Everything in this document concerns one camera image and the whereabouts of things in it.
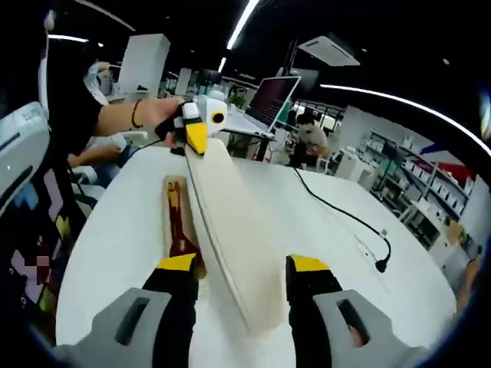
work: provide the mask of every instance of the computer monitor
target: computer monitor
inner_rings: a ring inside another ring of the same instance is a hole
[[[269,132],[298,86],[300,79],[300,77],[263,79],[245,111],[246,117],[256,126]]]

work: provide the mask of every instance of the human hand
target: human hand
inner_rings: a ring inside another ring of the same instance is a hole
[[[101,158],[105,161],[116,161],[121,153],[121,148],[117,144],[108,144],[99,150]]]
[[[149,98],[142,100],[138,107],[137,117],[140,117],[144,125],[156,128],[160,123],[169,119],[177,111],[180,104],[184,104],[182,97]]]

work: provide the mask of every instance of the white table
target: white table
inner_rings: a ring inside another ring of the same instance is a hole
[[[430,346],[455,313],[450,287],[423,246],[358,184],[301,171],[311,190],[334,205],[387,229],[392,258],[385,273],[374,267],[387,247],[363,225],[326,209],[284,166],[235,159],[246,184],[272,214],[274,246],[326,262],[344,289],[355,289],[393,321],[394,333],[411,345]],[[110,184],[74,247],[58,302],[59,344],[77,343],[92,318],[128,288],[141,288],[163,256],[161,191],[165,175],[189,172],[183,157],[149,147],[137,153]],[[194,221],[208,268],[200,285],[192,366],[295,366],[288,320],[263,343],[243,336],[230,299],[219,295],[216,262],[192,197]]]

